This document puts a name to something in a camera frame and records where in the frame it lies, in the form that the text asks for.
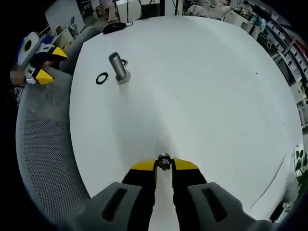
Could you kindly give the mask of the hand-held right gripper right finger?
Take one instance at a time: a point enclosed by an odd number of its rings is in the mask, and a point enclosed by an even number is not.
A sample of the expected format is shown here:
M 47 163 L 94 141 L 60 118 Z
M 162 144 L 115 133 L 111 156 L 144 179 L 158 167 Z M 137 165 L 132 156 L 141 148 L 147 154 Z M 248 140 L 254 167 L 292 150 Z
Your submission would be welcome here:
M 173 203 L 182 231 L 272 231 L 266 220 L 246 214 L 242 203 L 214 182 L 207 182 L 198 166 L 173 159 Z

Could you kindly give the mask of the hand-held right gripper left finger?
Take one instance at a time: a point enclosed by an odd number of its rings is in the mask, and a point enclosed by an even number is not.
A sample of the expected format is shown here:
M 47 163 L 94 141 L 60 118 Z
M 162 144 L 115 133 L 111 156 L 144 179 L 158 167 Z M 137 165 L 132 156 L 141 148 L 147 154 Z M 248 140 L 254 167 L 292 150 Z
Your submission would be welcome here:
M 84 209 L 62 220 L 60 231 L 146 231 L 155 204 L 157 161 L 135 163 L 121 182 L 114 182 Z

